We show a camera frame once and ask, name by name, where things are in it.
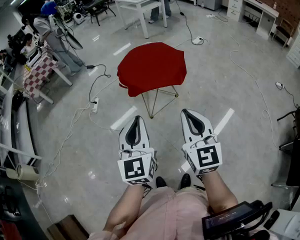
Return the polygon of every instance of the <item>jeans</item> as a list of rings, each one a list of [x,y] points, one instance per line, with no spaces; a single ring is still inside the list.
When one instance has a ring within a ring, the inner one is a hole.
[[[171,16],[171,10],[170,10],[169,1],[168,0],[163,0],[163,1],[164,1],[164,7],[165,7],[165,15],[170,17]],[[155,22],[155,21],[158,20],[158,17],[159,17],[159,7],[153,8],[151,10],[150,20]]]

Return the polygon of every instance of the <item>checkered cloth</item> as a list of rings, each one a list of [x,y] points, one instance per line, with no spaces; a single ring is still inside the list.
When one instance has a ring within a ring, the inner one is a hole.
[[[49,52],[49,45],[44,41],[44,47],[42,48],[41,58],[32,66],[31,71],[24,67],[23,71],[23,87],[26,93],[32,98],[37,97],[36,89],[40,89],[40,85],[54,68],[57,67],[56,61],[53,59],[52,54]]]

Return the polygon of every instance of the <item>shoe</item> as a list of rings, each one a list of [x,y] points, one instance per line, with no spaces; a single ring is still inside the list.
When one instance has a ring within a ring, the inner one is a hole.
[[[190,187],[190,186],[191,186],[190,175],[188,173],[185,173],[182,176],[182,179],[181,179],[181,182],[180,182],[180,189],[182,190],[182,189]]]
[[[157,188],[163,188],[167,186],[167,183],[165,182],[165,180],[162,177],[156,177],[155,179],[155,185]]]

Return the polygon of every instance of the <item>table leg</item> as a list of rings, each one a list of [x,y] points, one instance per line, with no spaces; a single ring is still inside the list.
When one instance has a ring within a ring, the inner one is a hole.
[[[145,21],[145,18],[144,18],[144,13],[142,12],[141,4],[138,3],[138,4],[136,5],[136,8],[137,8],[137,10],[138,10],[139,19],[140,19],[140,22],[141,22],[141,27],[142,27],[142,31],[143,31],[144,38],[145,38],[145,39],[148,39],[148,38],[149,38],[149,35],[148,35],[148,30],[147,30],[146,21]]]
[[[54,101],[52,99],[50,99],[47,95],[45,95],[42,91],[40,91],[38,89],[35,89],[35,91],[39,94],[40,97],[44,98],[50,104],[54,103]]]
[[[167,28],[168,25],[167,25],[167,19],[166,19],[165,1],[164,0],[160,0],[160,2],[161,2],[161,9],[162,9],[163,26],[165,28]]]
[[[54,70],[54,72],[56,72],[58,74],[59,77],[61,77],[63,79],[63,81],[65,81],[69,86],[72,86],[72,82],[70,82],[69,79],[66,78],[66,76],[64,74],[61,73],[61,71],[59,70],[59,68],[57,68],[55,66],[52,69]]]
[[[120,8],[119,2],[115,1],[115,6],[116,6],[116,8],[117,8],[117,10],[118,10],[118,14],[119,14],[119,16],[120,16],[120,19],[121,19],[121,21],[122,21],[122,23],[123,23],[123,27],[124,27],[124,29],[126,30],[128,27],[127,27],[127,25],[126,25],[126,22],[125,22],[124,17],[122,16],[121,8]]]

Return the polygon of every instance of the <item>metal stool legs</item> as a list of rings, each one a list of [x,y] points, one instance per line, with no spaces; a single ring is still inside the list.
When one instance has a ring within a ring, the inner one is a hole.
[[[146,110],[148,111],[148,115],[149,117],[152,119],[154,118],[154,116],[156,114],[158,114],[161,110],[163,110],[166,106],[168,106],[171,102],[173,102],[178,96],[179,94],[177,93],[177,90],[175,89],[175,87],[173,85],[171,85],[171,87],[174,89],[175,93],[174,92],[170,92],[170,91],[166,91],[166,90],[161,90],[161,89],[156,89],[156,94],[155,94],[155,98],[154,98],[154,103],[153,103],[153,107],[152,107],[152,112],[150,113],[150,107],[148,108],[147,106],[147,103],[146,103],[146,100],[145,100],[145,97],[144,97],[144,94],[141,93],[142,95],[142,98],[143,98],[143,101],[144,101],[144,105],[146,107]],[[155,110],[155,105],[156,105],[156,101],[157,101],[157,96],[158,96],[158,91],[161,91],[161,92],[165,92],[165,93],[168,93],[168,94],[172,94],[174,95],[174,99],[171,100],[169,103],[167,103],[166,105],[164,105],[162,108],[160,108],[155,114],[154,114],[154,110]]]

